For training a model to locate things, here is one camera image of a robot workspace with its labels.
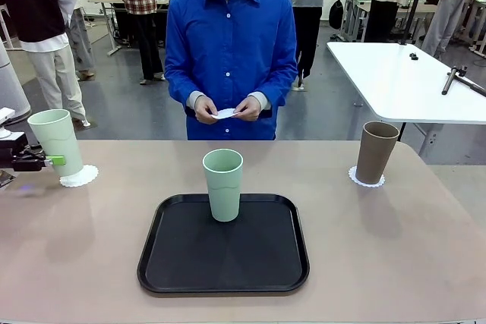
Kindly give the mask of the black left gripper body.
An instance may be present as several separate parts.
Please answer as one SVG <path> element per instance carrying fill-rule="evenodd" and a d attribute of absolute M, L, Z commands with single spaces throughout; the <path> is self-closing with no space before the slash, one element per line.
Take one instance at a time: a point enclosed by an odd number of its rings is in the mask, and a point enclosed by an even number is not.
<path fill-rule="evenodd" d="M 0 141 L 0 168 L 13 168 L 14 163 L 21 159 L 28 146 L 27 135 L 24 132 L 11 132 Z"/>

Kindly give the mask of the person's right hand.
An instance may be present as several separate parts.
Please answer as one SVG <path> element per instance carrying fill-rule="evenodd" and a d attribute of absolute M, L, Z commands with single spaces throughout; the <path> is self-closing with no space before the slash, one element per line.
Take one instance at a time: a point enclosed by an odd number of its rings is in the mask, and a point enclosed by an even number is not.
<path fill-rule="evenodd" d="M 213 100 L 205 95 L 198 96 L 194 104 L 196 119 L 202 124 L 215 124 L 218 120 L 215 115 L 218 114 Z"/>

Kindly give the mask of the person's left hand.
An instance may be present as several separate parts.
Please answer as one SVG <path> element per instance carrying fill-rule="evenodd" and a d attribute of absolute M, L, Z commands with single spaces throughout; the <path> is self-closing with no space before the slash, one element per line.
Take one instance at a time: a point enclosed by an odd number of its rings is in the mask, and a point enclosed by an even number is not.
<path fill-rule="evenodd" d="M 261 113 L 261 104 L 254 96 L 246 97 L 234 110 L 234 118 L 243 121 L 256 121 Z"/>

